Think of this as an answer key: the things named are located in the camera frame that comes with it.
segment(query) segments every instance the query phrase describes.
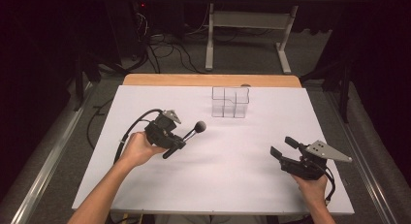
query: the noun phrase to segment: skin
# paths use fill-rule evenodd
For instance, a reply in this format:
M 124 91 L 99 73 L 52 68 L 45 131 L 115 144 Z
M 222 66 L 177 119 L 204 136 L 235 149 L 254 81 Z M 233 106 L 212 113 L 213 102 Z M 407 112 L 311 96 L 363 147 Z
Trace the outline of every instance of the skin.
M 166 149 L 151 145 L 145 133 L 130 136 L 121 157 L 79 206 L 68 223 L 105 223 L 112 201 L 124 178 L 153 155 Z
M 105 223 L 115 194 L 125 177 L 134 168 L 146 163 L 153 155 L 165 151 L 165 148 L 151 145 L 144 132 L 132 134 L 121 157 L 82 202 L 68 223 Z M 304 180 L 297 176 L 292 177 L 300 187 L 314 223 L 335 223 L 325 204 L 327 178 L 322 176 L 318 180 Z
M 335 221 L 325 203 L 327 177 L 321 176 L 318 180 L 305 180 L 298 176 L 291 176 L 300 187 L 305 205 L 308 207 L 314 223 L 334 224 Z

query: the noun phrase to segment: white table surface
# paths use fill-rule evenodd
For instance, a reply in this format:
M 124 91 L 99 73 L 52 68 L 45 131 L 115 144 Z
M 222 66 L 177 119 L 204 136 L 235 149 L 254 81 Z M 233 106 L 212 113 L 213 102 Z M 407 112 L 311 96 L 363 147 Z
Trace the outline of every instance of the white table surface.
M 211 87 L 119 86 L 105 126 L 73 203 L 78 208 L 110 169 L 119 140 L 143 113 L 175 110 L 180 137 L 198 120 L 206 130 L 169 159 L 155 155 L 122 183 L 111 209 L 146 213 L 296 214 L 308 213 L 295 181 L 269 154 L 271 146 L 298 160 L 300 152 L 284 143 L 325 142 L 304 88 L 250 87 L 245 118 L 211 117 Z M 157 113 L 146 119 L 152 120 Z M 142 131 L 141 122 L 135 131 Z M 332 214 L 354 213 L 332 160 L 336 191 Z M 328 184 L 326 193 L 331 189 Z

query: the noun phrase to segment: hand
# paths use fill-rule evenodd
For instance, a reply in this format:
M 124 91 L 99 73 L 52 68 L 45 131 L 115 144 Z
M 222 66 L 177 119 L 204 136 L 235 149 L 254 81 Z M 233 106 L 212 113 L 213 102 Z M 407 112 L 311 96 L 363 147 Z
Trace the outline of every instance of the hand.
M 130 170 L 147 162 L 154 154 L 166 151 L 165 148 L 151 145 L 145 132 L 133 133 L 118 162 L 125 163 Z
M 325 192 L 327 187 L 327 177 L 321 176 L 317 180 L 305 180 L 301 177 L 291 175 L 300 187 L 302 197 L 309 209 L 318 206 L 325 206 Z

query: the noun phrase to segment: metal frame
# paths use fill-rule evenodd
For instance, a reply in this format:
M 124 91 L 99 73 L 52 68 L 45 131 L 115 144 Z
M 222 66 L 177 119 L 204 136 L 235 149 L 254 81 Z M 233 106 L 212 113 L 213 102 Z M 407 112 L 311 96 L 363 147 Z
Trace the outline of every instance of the metal frame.
M 95 86 L 93 86 L 92 83 L 89 82 L 85 90 L 86 96 L 84 99 L 84 104 L 87 103 L 87 101 L 91 97 L 93 91 L 95 90 Z M 58 166 L 58 163 L 60 162 L 64 151 L 66 150 L 66 143 L 70 139 L 74 129 L 76 128 L 77 123 L 79 122 L 79 118 L 81 117 L 83 111 L 84 105 L 79 107 L 79 109 L 72 114 L 70 123 L 68 124 L 62 137 L 52 148 L 50 154 L 48 155 L 48 158 L 46 159 L 45 164 L 37 174 L 37 177 L 31 185 L 30 190 L 28 191 L 23 202 L 18 208 L 18 211 L 16 212 L 15 217 L 13 218 L 12 224 L 29 222 L 30 217 L 36 209 L 37 204 L 40 202 L 44 192 L 46 191 L 48 183 L 51 181 L 51 178 Z
M 365 157 L 361 151 L 360 146 L 357 144 L 355 137 L 348 126 L 342 119 L 342 117 L 339 115 L 338 112 L 338 104 L 335 99 L 335 97 L 332 95 L 331 92 L 325 92 L 326 98 L 329 101 L 332 110 L 335 113 L 335 116 L 338 117 L 338 122 L 340 123 L 342 129 L 344 130 L 344 134 L 350 144 L 350 150 L 352 152 L 352 158 L 353 161 L 356 162 L 356 165 L 358 166 L 358 170 L 363 178 L 364 184 L 366 186 L 366 189 L 368 190 L 369 196 L 371 197 L 372 202 L 374 203 L 378 214 L 381 217 L 381 220 L 385 224 L 396 224 L 397 221 L 395 219 L 395 216 L 392 212 L 392 209 L 390 208 L 390 205 L 388 204 L 384 191 L 381 189 L 381 186 L 379 185 L 377 179 L 375 178 L 374 173 L 372 172 L 371 168 L 368 166 Z

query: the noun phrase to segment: clear acrylic box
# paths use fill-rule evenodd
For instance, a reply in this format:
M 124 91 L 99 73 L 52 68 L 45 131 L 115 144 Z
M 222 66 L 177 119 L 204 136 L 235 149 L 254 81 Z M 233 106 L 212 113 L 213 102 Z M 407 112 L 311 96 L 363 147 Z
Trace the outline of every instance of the clear acrylic box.
M 247 87 L 212 87 L 212 116 L 245 118 L 248 93 Z

